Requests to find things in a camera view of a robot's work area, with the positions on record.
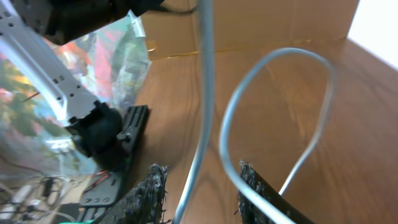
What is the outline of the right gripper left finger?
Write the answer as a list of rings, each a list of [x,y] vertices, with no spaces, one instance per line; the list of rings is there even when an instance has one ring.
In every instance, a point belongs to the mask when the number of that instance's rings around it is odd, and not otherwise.
[[[143,181],[132,188],[110,211],[105,224],[161,224],[165,210],[166,181],[169,166],[152,164]]]

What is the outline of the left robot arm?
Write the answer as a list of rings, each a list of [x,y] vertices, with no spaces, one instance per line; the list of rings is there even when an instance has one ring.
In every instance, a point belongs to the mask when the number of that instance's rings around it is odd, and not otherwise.
[[[1,52],[46,99],[77,149],[102,169],[128,153],[118,146],[122,117],[88,91],[55,55],[61,46],[125,17],[160,7],[162,0],[2,0]]]

